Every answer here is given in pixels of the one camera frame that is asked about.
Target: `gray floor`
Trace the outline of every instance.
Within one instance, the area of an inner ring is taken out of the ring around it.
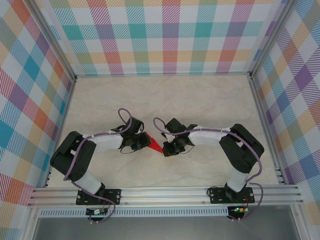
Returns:
[[[41,218],[33,240],[298,240],[289,206],[262,206],[241,222],[227,217]]]
[[[117,110],[127,108],[162,146],[164,138],[153,118],[208,128],[244,125],[265,147],[263,172],[254,182],[278,184],[247,77],[137,76],[80,78],[76,84],[62,140],[71,131],[107,132],[121,125]],[[145,148],[132,154],[109,150],[93,156],[89,170],[108,187],[218,186],[228,180],[232,166],[221,148],[196,146],[190,153],[163,157]],[[49,187],[71,187],[53,171]]]

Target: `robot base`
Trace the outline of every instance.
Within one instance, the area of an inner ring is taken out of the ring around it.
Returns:
[[[224,187],[211,187],[207,193],[210,196],[211,204],[253,204],[255,202],[254,192],[251,187],[245,187],[241,195],[233,201],[226,196]]]
[[[115,205],[120,204],[120,198],[121,198],[121,189],[105,189],[104,190],[104,196],[106,199],[111,200],[114,202]],[[104,201],[101,199],[98,199],[96,197],[90,196],[83,191],[78,191],[77,198],[75,201],[76,205],[103,205]]]

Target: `aluminum frame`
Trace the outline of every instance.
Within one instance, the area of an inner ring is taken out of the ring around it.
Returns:
[[[250,185],[257,205],[261,197],[259,186]],[[262,205],[299,205],[302,196],[296,185],[264,185]],[[234,206],[234,203],[211,204],[207,196],[210,186],[176,187],[121,187],[121,200],[117,208],[122,207],[199,207]],[[76,205],[78,188],[35,188],[31,196],[30,208],[81,208]],[[98,205],[84,205],[83,208],[98,208]]]
[[[150,73],[150,74],[124,74],[124,75],[110,75],[110,74],[100,74],[100,75],[78,75],[79,79],[87,78],[123,78],[123,77],[168,77],[168,76],[239,76],[246,75],[247,72],[217,72],[217,73]]]
[[[285,24],[287,23],[291,13],[295,9],[298,2],[299,0],[287,0],[287,2],[285,3],[285,6],[283,7],[283,10],[280,13],[279,18],[276,21],[274,28],[271,30],[271,33],[269,35],[269,38],[267,39],[265,46],[263,47],[260,55],[258,56],[258,59],[256,60],[252,68],[251,75],[253,76],[253,78],[255,77],[257,72],[259,72],[264,62],[266,61],[272,47],[278,40],[283,28],[285,27]]]
[[[64,129],[64,127],[65,127],[65,123],[66,123],[68,112],[69,112],[70,105],[71,105],[71,100],[72,100],[72,97],[73,97],[75,89],[76,89],[76,84],[77,84],[77,79],[75,79],[75,81],[71,85],[71,92],[70,92],[69,100],[68,100],[68,103],[67,103],[66,108],[65,108],[65,113],[63,115],[60,131],[58,132],[58,135],[57,135],[57,138],[56,138],[56,144],[55,144],[55,147],[54,147],[54,151],[56,151],[58,149],[58,147],[59,147],[59,143],[60,143],[60,140],[61,140],[61,137],[62,137],[62,132],[63,132],[62,129]],[[50,179],[50,174],[51,173],[52,173],[52,166],[49,164],[48,168],[46,170],[46,177],[43,179],[43,181],[41,183],[41,186],[43,186],[44,188],[48,186],[48,180]]]
[[[61,63],[63,69],[65,70],[66,74],[73,82],[76,81],[76,74],[73,71],[65,53],[61,49],[58,40],[56,39],[54,33],[52,32],[50,26],[48,25],[47,21],[45,20],[41,10],[39,9],[38,5],[35,3],[34,0],[23,0],[24,4],[30,11],[31,15],[33,16],[34,20],[38,24],[41,32],[45,36],[46,40],[48,41],[49,45],[51,46],[53,52],[55,53],[57,59]]]
[[[248,78],[249,86],[250,86],[251,93],[252,93],[252,96],[254,99],[254,103],[255,103],[259,118],[260,118],[261,126],[263,129],[265,138],[266,138],[266,142],[268,144],[270,155],[271,155],[271,158],[272,158],[274,166],[275,166],[276,175],[278,177],[279,173],[277,172],[277,170],[279,170],[281,173],[283,183],[289,184],[289,180],[288,180],[288,177],[285,172],[285,167],[283,166],[282,162],[280,161],[280,156],[279,156],[279,153],[277,151],[277,147],[276,147],[275,142],[272,137],[270,125],[267,122],[268,118],[267,118],[266,113],[263,109],[262,101],[259,97],[255,80],[253,79],[253,76],[251,76],[250,74],[247,75],[247,78]],[[294,219],[295,225],[297,227],[298,233],[300,235],[300,238],[303,240],[312,240],[313,238],[311,238],[310,233],[308,231],[308,227],[307,227],[308,220],[307,220],[306,211],[303,208],[303,206],[302,205],[291,205],[291,212],[292,212],[293,219]]]

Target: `checkered wall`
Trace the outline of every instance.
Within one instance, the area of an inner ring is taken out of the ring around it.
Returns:
[[[77,73],[122,75],[247,72],[275,0],[37,2]]]
[[[0,239],[22,232],[46,177],[71,81],[22,0],[0,0]]]
[[[274,141],[320,239],[320,0],[300,0],[256,76]]]
[[[262,49],[265,47],[265,45],[266,45],[266,43],[267,43],[267,41],[268,41],[268,39],[270,37],[270,33],[274,29],[274,27],[275,27],[280,15],[281,15],[283,9],[284,9],[285,4],[286,4],[287,1],[288,0],[281,0],[281,3],[280,3],[278,9],[276,10],[276,12],[274,14],[274,16],[272,18],[272,21],[271,21],[267,31],[264,34],[264,37],[263,37],[263,39],[262,39],[262,41],[261,41],[261,43],[259,45],[259,48],[258,48],[258,50],[256,51],[256,53],[254,55],[253,61],[252,61],[251,65],[250,65],[250,67],[249,67],[248,72],[252,72],[252,70],[253,70],[256,62],[257,62],[257,59],[260,56],[260,53],[261,53]]]

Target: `red cone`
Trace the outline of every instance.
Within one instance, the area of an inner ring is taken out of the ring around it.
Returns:
[[[152,138],[147,132],[146,134],[148,135],[148,137],[151,140],[151,144],[148,146],[149,148],[158,151],[159,153],[163,153],[162,152],[162,148],[160,147],[160,145],[156,142],[156,140],[154,138]]]

